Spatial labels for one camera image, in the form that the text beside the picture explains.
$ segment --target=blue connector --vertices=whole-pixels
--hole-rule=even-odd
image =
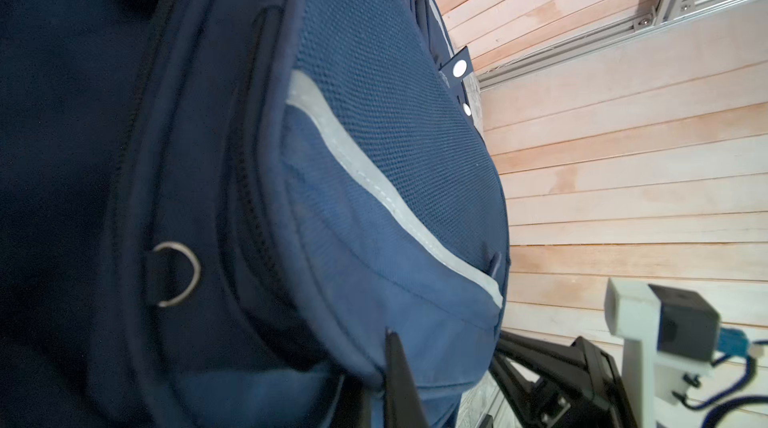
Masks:
[[[750,351],[750,341],[742,330],[720,327],[720,336],[717,337],[717,351],[730,356],[746,358]]]

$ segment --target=blue backpack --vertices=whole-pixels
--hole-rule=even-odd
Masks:
[[[453,426],[509,266],[457,57],[430,0],[0,0],[0,426],[408,426],[392,334]]]

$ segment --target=white snap button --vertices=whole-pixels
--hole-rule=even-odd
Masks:
[[[456,61],[453,65],[453,77],[462,77],[467,72],[467,62],[463,59]]]

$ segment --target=navy blue bag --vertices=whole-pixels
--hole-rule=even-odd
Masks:
[[[0,0],[0,424],[383,426],[395,332],[453,426],[507,220],[415,6]]]

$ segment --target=metal d-ring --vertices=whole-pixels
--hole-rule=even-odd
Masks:
[[[192,291],[197,286],[197,282],[200,281],[200,271],[202,268],[200,267],[200,261],[197,259],[192,250],[187,247],[186,244],[178,243],[176,241],[164,241],[152,249],[152,251],[155,253],[162,250],[177,250],[179,253],[182,253],[185,257],[187,257],[187,260],[189,260],[190,263],[192,263],[192,280],[187,285],[187,288],[179,293],[178,296],[171,299],[164,299],[158,303],[160,308],[167,308],[173,307],[187,299],[190,293],[192,293]]]

